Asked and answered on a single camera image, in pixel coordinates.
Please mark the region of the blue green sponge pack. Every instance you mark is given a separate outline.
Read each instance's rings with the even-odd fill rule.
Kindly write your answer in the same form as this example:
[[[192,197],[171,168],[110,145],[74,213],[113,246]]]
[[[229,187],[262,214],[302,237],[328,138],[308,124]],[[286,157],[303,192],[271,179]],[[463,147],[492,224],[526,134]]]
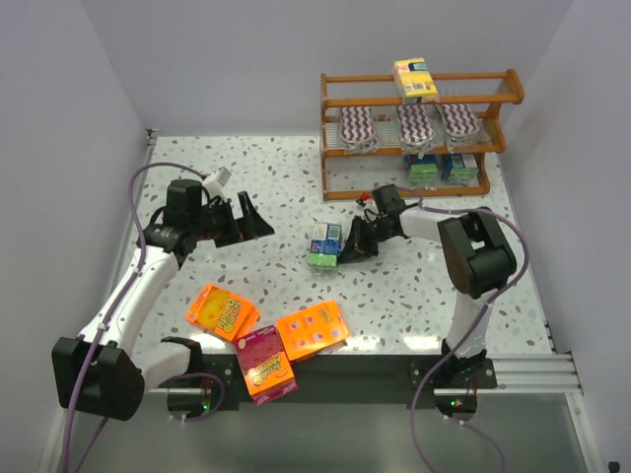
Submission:
[[[445,183],[469,185],[477,175],[478,164],[473,154],[442,155],[442,180]]]
[[[342,251],[342,227],[316,222],[311,235],[308,265],[319,270],[335,269]]]
[[[405,155],[404,162],[412,186],[426,187],[440,175],[439,164],[435,155]]]

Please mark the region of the orange Scrub Daddy box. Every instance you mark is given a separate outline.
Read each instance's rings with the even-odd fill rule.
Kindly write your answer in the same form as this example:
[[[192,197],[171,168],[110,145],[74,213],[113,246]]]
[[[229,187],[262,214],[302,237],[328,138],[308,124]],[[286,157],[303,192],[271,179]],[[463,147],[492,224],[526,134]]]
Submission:
[[[184,319],[233,343],[253,329],[260,319],[260,311],[252,302],[207,284],[189,307]]]

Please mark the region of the silver scourer pack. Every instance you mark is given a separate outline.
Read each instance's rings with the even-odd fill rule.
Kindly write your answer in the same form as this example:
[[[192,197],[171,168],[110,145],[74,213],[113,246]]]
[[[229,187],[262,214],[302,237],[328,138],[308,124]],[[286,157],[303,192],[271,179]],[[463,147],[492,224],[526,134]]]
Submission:
[[[346,106],[339,111],[339,139],[347,154],[364,154],[375,151],[379,136],[369,106]]]

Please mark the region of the orange Scrub Mommy box back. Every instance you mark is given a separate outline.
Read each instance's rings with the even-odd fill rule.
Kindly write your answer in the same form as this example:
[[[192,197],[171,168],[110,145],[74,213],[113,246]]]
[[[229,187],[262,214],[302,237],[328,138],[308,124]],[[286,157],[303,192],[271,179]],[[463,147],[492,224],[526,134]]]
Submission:
[[[315,304],[281,317],[276,329],[290,362],[297,363],[343,344],[349,336],[336,301]]]

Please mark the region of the pink grey zigzag sponge pack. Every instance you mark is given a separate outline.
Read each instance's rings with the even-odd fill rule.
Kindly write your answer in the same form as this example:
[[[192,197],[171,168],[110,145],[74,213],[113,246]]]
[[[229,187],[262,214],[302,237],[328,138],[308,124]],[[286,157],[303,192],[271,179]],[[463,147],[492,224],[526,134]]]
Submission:
[[[441,103],[438,105],[438,113],[442,118],[446,145],[450,150],[477,143],[482,123],[467,103]]]

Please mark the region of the pink Scrub Mommy box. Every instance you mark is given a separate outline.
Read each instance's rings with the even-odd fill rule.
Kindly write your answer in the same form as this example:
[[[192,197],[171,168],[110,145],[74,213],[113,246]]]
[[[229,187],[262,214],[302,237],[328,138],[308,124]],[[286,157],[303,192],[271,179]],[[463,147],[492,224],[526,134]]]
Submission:
[[[237,359],[247,393],[256,406],[298,389],[295,374],[274,325],[235,340]]]

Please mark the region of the yellow sponge pack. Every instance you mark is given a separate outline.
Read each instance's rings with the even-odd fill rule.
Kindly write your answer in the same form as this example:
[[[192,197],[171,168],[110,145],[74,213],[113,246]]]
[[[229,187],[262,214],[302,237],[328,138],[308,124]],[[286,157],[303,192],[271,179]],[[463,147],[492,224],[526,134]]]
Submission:
[[[440,98],[423,57],[394,61],[392,77],[403,104],[436,102]]]

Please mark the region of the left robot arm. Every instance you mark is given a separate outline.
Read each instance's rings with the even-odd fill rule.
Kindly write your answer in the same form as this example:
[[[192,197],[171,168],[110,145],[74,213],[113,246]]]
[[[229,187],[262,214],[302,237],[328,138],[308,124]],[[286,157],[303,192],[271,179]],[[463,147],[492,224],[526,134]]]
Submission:
[[[223,247],[273,235],[246,192],[238,201],[242,214],[235,217],[230,200],[211,195],[201,181],[170,183],[165,206],[141,230],[131,263],[105,305],[79,335],[59,338],[52,349],[58,399],[68,414],[127,421],[146,392],[206,371],[201,346],[190,339],[166,337],[138,358],[132,351],[161,292],[199,242]]]

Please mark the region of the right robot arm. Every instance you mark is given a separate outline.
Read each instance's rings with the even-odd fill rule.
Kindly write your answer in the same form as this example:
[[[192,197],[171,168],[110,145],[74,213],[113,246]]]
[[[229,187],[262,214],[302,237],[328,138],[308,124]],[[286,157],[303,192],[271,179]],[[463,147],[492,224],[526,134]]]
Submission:
[[[353,218],[338,262],[376,257],[379,244],[395,237],[438,243],[456,289],[456,305],[442,357],[429,374],[454,376],[482,365],[494,302],[509,289],[510,278],[519,281],[525,272],[500,225],[517,228],[485,207],[447,210],[408,204],[394,184],[374,189],[371,196],[376,208]]]

